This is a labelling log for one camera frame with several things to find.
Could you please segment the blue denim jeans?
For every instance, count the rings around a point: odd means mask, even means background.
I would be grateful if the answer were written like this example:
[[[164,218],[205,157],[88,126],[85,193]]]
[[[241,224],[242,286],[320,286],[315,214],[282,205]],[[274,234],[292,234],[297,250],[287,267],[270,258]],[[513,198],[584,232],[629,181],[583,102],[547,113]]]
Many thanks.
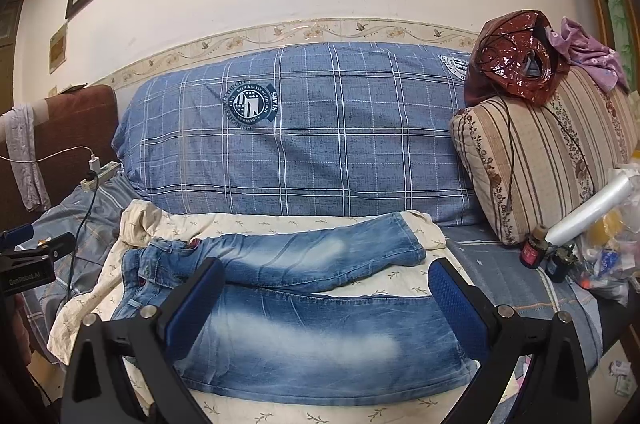
[[[292,234],[154,239],[122,259],[114,314],[160,305],[215,258],[224,288],[198,307],[206,322],[176,364],[186,386],[277,404],[394,404],[468,384],[474,361],[432,297],[337,297],[334,289],[425,256],[397,213]]]

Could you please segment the cream leaf-print sheet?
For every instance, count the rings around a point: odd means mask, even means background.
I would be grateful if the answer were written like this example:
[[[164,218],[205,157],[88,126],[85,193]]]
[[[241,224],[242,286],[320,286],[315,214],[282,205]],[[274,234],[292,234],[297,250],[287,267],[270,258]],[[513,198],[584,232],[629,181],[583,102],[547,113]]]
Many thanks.
[[[432,260],[445,257],[454,268],[469,277],[448,251],[442,230],[429,215],[420,211],[404,211],[405,223],[427,251],[426,260],[413,268],[394,267],[379,272],[371,279],[339,288],[335,295],[390,294],[426,296],[426,271]],[[149,202],[135,199],[120,217],[119,235],[108,249],[106,264],[96,286],[66,303],[52,323],[47,348],[63,364],[70,362],[73,344],[81,318],[91,311],[111,318],[122,299],[122,256],[131,248],[148,244],[154,237],[190,241],[196,237],[223,234],[288,234],[311,230],[333,229],[364,222],[366,219],[340,217],[278,217],[257,215],[170,215]],[[215,423],[439,423],[462,394],[458,387],[431,397],[401,404],[374,407],[317,407],[293,404],[270,404],[233,399],[205,392],[195,392],[198,404]]]

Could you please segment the dark small bottle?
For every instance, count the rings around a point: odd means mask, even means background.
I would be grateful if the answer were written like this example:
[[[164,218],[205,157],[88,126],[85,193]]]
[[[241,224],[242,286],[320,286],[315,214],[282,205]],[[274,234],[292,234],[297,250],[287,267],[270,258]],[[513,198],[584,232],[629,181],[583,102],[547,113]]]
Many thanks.
[[[576,262],[578,262],[578,258],[575,254],[574,243],[557,246],[547,262],[546,274],[553,283],[562,283]]]

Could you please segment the white power strip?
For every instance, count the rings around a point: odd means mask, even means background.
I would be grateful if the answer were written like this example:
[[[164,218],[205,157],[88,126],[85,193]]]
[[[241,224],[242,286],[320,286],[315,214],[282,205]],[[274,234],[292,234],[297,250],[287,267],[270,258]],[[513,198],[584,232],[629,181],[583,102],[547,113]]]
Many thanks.
[[[119,172],[122,165],[119,162],[102,164],[98,156],[89,159],[89,176],[80,183],[84,191],[96,191],[100,185],[113,178]]]

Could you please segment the blue bed sheet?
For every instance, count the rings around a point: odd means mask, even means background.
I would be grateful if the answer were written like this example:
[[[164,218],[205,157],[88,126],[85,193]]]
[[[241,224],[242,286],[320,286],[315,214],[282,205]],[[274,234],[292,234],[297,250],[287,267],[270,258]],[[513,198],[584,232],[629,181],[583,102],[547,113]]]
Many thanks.
[[[510,305],[523,317],[550,319],[568,312],[582,346],[586,369],[594,370],[603,355],[603,331],[597,300],[570,279],[552,282],[544,269],[528,269],[520,251],[499,244],[487,225],[442,229],[449,251],[470,282],[496,305]]]

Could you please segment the clear bag of items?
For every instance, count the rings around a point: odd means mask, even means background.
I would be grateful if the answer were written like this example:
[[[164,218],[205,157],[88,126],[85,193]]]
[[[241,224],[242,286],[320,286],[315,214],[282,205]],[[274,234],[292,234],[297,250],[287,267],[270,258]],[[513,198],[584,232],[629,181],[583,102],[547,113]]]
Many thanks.
[[[628,305],[639,272],[639,165],[610,171],[605,187],[587,202],[587,226],[577,240],[574,281],[598,297]]]

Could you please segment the red small bottle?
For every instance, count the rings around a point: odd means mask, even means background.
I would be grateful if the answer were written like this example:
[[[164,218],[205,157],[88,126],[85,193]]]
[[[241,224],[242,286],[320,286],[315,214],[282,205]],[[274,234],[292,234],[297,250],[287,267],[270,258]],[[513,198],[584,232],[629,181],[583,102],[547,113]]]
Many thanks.
[[[549,243],[547,241],[548,229],[545,225],[536,225],[526,237],[520,253],[520,262],[528,269],[537,269],[546,257]]]

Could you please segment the lilac cloth on headboard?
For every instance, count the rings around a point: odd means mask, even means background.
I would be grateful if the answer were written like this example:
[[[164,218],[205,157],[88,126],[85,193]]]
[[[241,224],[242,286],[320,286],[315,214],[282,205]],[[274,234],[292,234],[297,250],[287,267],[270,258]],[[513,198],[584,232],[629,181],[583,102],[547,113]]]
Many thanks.
[[[15,105],[1,117],[6,149],[17,190],[27,211],[51,206],[43,176],[36,162],[36,113],[30,104]]]

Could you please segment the brown bed headboard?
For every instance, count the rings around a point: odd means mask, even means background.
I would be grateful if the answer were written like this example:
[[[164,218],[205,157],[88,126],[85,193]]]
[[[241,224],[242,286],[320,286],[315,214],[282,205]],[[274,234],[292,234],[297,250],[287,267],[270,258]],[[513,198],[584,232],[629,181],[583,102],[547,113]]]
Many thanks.
[[[96,155],[114,161],[112,139],[118,125],[117,100],[112,88],[92,86],[45,98],[35,111],[47,111],[35,125],[36,156],[52,205],[58,205],[87,176],[88,160]]]

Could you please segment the striped floral pillow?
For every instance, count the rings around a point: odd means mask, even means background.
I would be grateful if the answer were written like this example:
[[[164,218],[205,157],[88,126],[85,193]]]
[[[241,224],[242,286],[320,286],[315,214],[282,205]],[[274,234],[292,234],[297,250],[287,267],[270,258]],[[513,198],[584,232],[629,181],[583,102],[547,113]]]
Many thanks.
[[[572,67],[549,102],[494,96],[459,111],[450,135],[498,240],[522,243],[552,227],[630,161],[638,132],[622,87],[603,92]]]

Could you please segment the purple floral cloth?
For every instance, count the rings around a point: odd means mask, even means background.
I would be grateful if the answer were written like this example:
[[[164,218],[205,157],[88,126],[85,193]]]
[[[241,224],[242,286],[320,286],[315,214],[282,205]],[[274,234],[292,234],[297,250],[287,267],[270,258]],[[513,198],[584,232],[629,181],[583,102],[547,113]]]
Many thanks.
[[[579,23],[563,17],[559,30],[546,28],[547,38],[565,60],[582,68],[604,92],[621,87],[629,92],[620,54],[592,37]]]

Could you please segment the blue plaid quilt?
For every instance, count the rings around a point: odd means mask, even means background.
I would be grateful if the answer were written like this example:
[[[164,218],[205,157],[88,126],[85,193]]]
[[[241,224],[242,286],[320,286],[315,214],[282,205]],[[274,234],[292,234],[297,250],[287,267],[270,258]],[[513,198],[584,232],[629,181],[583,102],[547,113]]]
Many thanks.
[[[170,72],[137,90],[113,149],[171,214],[484,215],[452,144],[468,56],[315,43]]]

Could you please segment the dark red plastic bag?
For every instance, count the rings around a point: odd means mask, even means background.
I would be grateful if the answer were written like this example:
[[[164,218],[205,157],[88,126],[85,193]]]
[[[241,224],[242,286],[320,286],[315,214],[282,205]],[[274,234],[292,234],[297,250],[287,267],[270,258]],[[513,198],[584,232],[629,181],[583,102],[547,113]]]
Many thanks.
[[[475,106],[495,95],[543,106],[567,75],[570,63],[548,39],[551,24],[537,10],[488,20],[473,48],[464,101]]]

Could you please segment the small wall plaque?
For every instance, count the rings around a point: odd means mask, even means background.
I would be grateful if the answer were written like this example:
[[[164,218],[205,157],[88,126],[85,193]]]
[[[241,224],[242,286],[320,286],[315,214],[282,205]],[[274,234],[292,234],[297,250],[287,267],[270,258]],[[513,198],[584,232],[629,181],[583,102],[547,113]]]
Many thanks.
[[[51,37],[49,46],[49,74],[53,74],[66,61],[67,23]]]

